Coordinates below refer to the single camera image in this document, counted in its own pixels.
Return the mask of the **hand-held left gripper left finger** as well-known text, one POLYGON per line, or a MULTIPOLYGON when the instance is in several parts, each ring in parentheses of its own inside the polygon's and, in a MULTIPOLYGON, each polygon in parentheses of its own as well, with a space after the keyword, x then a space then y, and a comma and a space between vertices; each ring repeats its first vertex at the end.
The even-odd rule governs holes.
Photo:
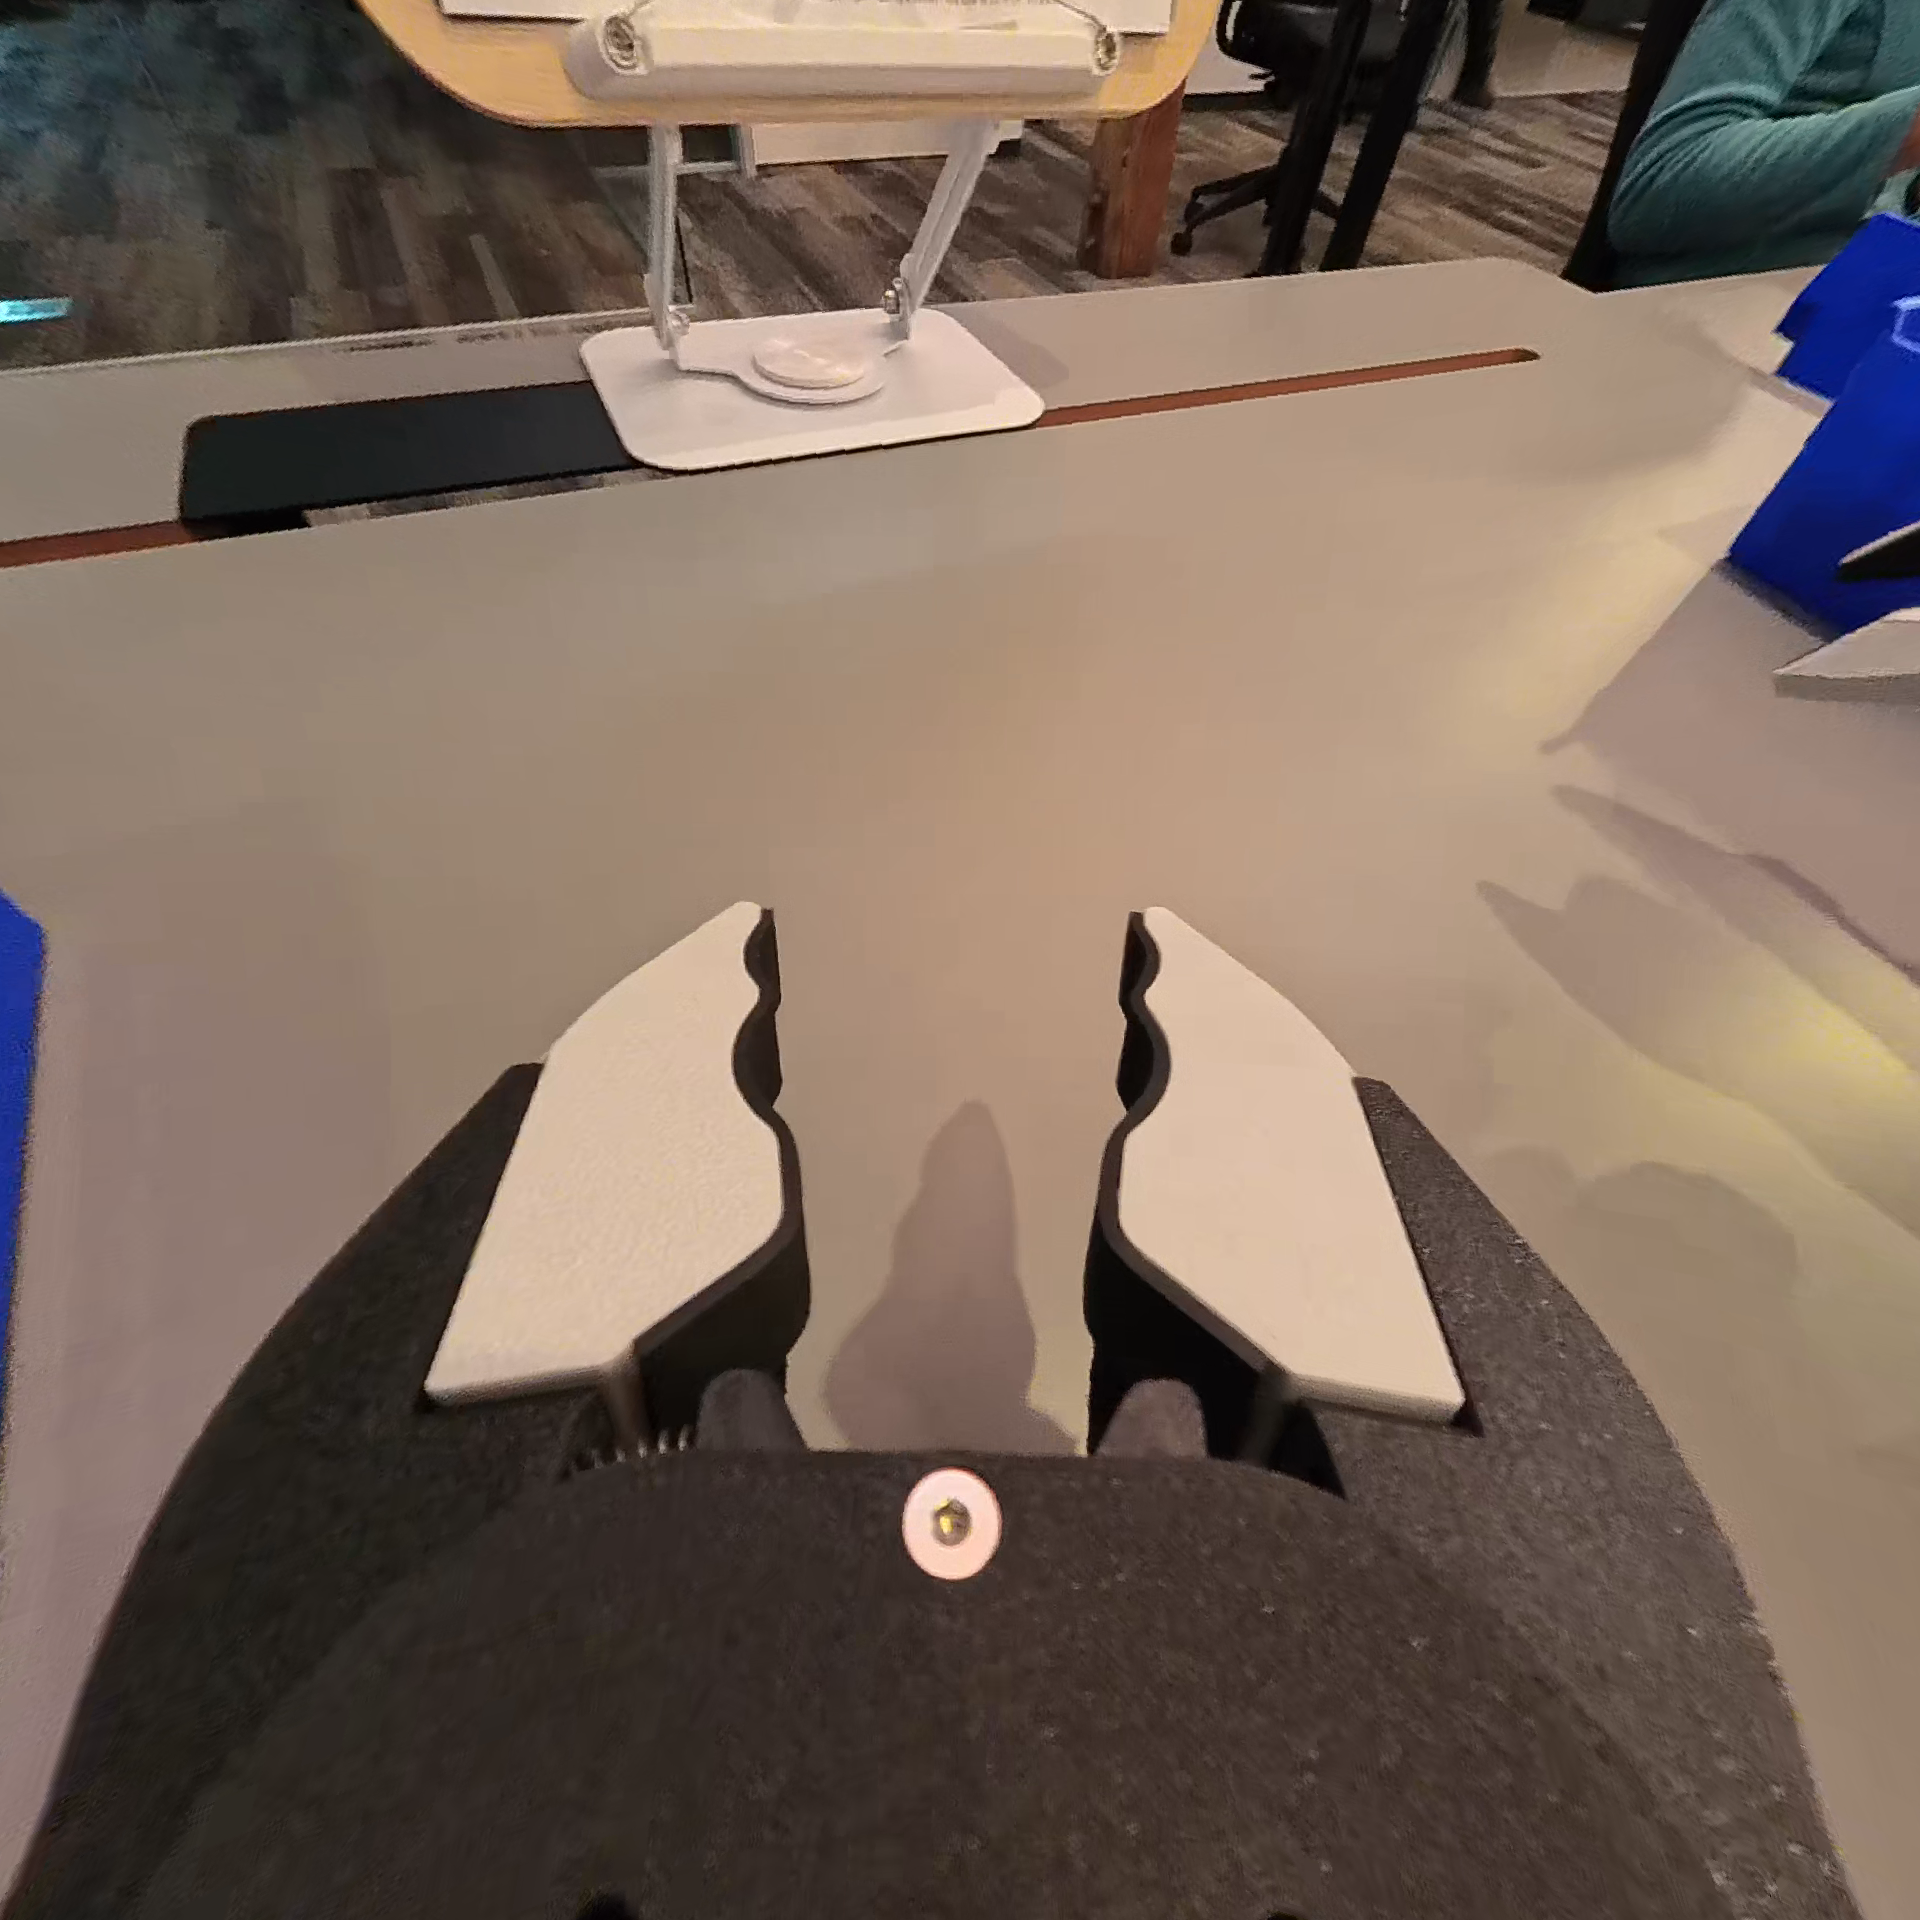
POLYGON ((617 1437, 668 1450, 715 1380, 786 1383, 811 1273, 779 1011, 779 921, 746 900, 570 1020, 423 1375, 431 1404, 590 1388, 617 1437))

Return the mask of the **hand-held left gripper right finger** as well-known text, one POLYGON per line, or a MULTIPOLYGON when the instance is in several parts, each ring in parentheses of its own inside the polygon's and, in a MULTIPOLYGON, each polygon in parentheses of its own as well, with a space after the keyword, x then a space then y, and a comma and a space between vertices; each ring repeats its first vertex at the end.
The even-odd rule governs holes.
POLYGON ((1087 1246, 1087 1452, 1184 1388, 1211 1461, 1310 1462, 1318 1416, 1464 1426, 1403 1206, 1343 1052, 1163 908, 1128 919, 1120 1115, 1087 1246))

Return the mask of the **black flat pad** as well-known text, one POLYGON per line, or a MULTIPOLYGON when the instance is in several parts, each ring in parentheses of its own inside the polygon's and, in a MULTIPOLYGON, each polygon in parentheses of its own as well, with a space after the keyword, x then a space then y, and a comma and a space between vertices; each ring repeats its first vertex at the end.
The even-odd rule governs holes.
POLYGON ((307 511, 629 471, 590 385, 285 407, 182 440, 182 522, 275 529, 307 511))

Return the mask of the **instruction sheet on stand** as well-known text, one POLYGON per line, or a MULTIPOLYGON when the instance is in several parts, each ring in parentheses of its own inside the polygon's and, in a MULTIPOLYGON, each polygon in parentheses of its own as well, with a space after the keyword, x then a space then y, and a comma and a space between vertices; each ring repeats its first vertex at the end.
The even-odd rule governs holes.
POLYGON ((976 179, 1014 120, 1128 119, 1186 81, 1205 2, 1163 38, 1053 31, 687 26, 446 20, 363 2, 380 38, 456 102, 531 128, 648 131, 646 326, 579 350, 622 451, 670 477, 1019 432, 1038 394, 968 329, 921 316, 976 179), (687 131, 804 120, 934 120, 947 157, 877 305, 693 322, 673 300, 687 131))

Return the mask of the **brown wooden column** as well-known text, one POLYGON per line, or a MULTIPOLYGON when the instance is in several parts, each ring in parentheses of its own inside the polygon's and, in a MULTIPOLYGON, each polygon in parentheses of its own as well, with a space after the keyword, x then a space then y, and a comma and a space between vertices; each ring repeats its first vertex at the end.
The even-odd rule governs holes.
POLYGON ((1092 131, 1092 179, 1075 267, 1098 281, 1151 276, 1171 194, 1171 165, 1186 90, 1130 119, 1103 119, 1092 131))

